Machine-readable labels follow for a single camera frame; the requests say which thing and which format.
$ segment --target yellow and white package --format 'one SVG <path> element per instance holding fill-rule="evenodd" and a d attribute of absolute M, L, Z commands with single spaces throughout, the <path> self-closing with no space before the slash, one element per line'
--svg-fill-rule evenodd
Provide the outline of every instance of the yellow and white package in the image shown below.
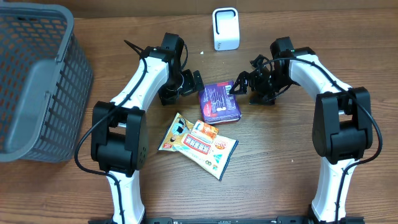
<path fill-rule="evenodd" d="M 192 129 L 193 124 L 177 113 L 159 150 L 181 152 L 221 180 L 239 141 L 216 135 L 212 142 L 208 142 L 208 138 L 204 140 L 193 135 Z"/>

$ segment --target purple box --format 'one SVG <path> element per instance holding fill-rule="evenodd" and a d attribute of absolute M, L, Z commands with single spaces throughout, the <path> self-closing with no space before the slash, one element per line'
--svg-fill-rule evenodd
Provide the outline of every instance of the purple box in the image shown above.
<path fill-rule="evenodd" d="M 233 81 L 229 81 L 205 85 L 205 89 L 199 92 L 201 114 L 206 123 L 219 124 L 241 119 L 235 95 L 229 94 L 233 84 Z"/>

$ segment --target wooden table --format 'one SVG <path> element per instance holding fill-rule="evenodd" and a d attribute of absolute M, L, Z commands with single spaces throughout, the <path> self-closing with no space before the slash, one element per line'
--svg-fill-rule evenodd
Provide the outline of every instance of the wooden table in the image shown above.
<path fill-rule="evenodd" d="M 165 32 L 188 45 L 187 68 L 205 83 L 235 79 L 251 71 L 258 54 L 290 36 L 309 46 L 333 74 L 371 93 L 372 112 L 384 136 L 382 154 L 359 166 L 351 181 L 348 215 L 368 223 L 398 222 L 398 9 L 240 14 L 238 50 L 215 52 L 211 16 L 127 17 L 76 20 L 75 34 L 95 71 L 82 132 L 91 126 L 92 107 L 116 96 L 135 73 L 138 57 L 123 39 L 145 47 L 160 45 Z M 147 113 L 149 158 L 141 172 L 141 195 L 149 217 L 264 218 L 304 215 L 315 196 L 320 157 L 311 138 L 314 102 L 293 86 L 275 106 L 251 106 L 238 96 L 238 123 L 219 125 L 220 134 L 240 140 L 222 181 L 179 153 L 157 152 L 177 112 L 201 118 L 197 95 L 162 107 L 158 97 Z M 155 110 L 162 110 L 158 115 Z M 377 145 L 367 150 L 371 156 Z M 97 169 L 90 138 L 80 152 L 84 166 Z M 111 192 L 104 177 L 87 174 L 73 161 L 0 164 L 1 223 L 86 223 L 110 218 Z"/>

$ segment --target packaging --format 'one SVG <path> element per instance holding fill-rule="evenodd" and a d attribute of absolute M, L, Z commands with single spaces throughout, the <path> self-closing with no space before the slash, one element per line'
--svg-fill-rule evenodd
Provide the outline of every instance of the packaging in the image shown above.
<path fill-rule="evenodd" d="M 209 130 L 203 131 L 203 133 L 199 135 L 197 135 L 198 130 L 195 135 L 192 133 L 193 128 L 194 125 L 191 122 L 177 113 L 158 150 L 181 152 L 215 176 L 218 180 L 221 180 L 228 166 L 229 158 L 239 141 L 218 134 L 213 136 L 215 131 L 218 133 L 218 129 L 210 125 L 207 127 Z"/>
<path fill-rule="evenodd" d="M 233 84 L 233 81 L 229 81 L 205 85 L 205 89 L 199 92 L 201 114 L 206 123 L 219 124 L 241 119 L 235 95 L 229 94 Z"/>

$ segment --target gray plastic bin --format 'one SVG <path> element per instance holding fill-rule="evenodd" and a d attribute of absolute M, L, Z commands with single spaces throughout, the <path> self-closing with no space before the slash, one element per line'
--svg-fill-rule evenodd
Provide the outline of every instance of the gray plastic bin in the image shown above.
<path fill-rule="evenodd" d="M 0 2 L 0 162 L 72 158 L 93 71 L 63 6 Z"/>

